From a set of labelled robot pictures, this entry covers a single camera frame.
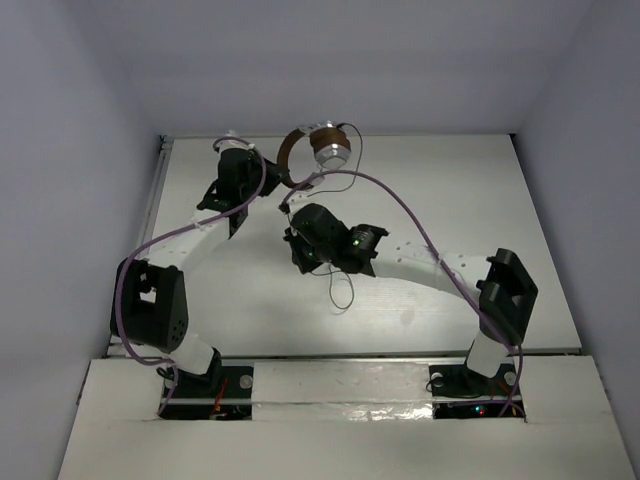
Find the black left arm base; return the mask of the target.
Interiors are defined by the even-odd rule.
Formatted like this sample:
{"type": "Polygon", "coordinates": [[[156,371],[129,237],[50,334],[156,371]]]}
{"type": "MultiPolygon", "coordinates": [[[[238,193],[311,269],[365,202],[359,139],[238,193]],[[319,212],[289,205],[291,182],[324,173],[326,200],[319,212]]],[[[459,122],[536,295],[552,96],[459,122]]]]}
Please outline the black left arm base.
{"type": "Polygon", "coordinates": [[[252,419],[254,365],[228,363],[214,349],[211,365],[202,375],[179,371],[173,394],[173,372],[158,367],[165,381],[160,417],[164,420],[243,421],[252,419]]]}

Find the brown silver headphones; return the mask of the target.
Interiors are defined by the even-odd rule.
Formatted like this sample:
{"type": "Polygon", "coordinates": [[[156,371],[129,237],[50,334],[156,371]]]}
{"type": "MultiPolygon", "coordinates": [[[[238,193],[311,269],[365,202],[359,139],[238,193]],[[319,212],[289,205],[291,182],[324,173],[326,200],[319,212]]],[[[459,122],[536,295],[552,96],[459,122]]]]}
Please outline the brown silver headphones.
{"type": "Polygon", "coordinates": [[[345,126],[346,122],[323,121],[302,124],[290,131],[282,140],[276,155],[277,166],[286,173],[282,183],[289,189],[300,186],[303,190],[308,190],[312,187],[308,181],[294,181],[289,169],[290,154],[294,146],[305,137],[309,140],[317,165],[329,170],[344,166],[352,153],[351,142],[344,131],[345,126]]]}

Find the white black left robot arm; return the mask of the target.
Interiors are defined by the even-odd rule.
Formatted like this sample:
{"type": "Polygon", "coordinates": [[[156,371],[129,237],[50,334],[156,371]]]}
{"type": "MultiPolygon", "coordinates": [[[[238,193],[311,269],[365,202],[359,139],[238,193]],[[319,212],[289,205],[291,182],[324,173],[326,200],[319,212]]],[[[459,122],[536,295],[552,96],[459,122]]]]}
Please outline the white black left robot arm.
{"type": "Polygon", "coordinates": [[[221,386],[222,370],[214,364],[214,348],[189,324],[186,276],[239,231],[257,198],[289,175],[286,166],[264,159],[239,137],[224,136],[213,149],[217,178],[189,223],[150,240],[118,267],[111,317],[112,333],[131,356],[137,355],[133,344],[154,348],[164,362],[188,373],[200,394],[221,386]]]}

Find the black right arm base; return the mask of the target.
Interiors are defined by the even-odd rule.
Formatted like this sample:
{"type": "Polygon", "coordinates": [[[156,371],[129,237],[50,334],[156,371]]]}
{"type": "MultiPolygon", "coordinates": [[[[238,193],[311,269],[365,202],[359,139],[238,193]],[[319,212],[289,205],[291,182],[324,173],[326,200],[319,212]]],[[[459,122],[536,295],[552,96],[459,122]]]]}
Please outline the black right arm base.
{"type": "Polygon", "coordinates": [[[525,419],[517,373],[518,368],[509,362],[492,378],[463,364],[431,365],[425,390],[432,395],[434,419],[525,419]]]}

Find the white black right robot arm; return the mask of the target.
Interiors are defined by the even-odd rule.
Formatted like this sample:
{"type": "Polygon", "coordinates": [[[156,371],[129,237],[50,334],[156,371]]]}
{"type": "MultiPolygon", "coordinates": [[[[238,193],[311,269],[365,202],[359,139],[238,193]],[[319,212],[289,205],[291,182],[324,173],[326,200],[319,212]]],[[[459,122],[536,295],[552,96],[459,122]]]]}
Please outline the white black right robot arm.
{"type": "Polygon", "coordinates": [[[479,331],[461,370],[470,391],[483,393],[493,386],[507,355],[522,345],[538,287],[513,251],[436,253],[382,227],[347,227],[316,203],[283,204],[280,210],[289,221],[284,240],[303,274],[328,265],[349,275],[407,281],[470,301],[479,311],[479,331]]]}

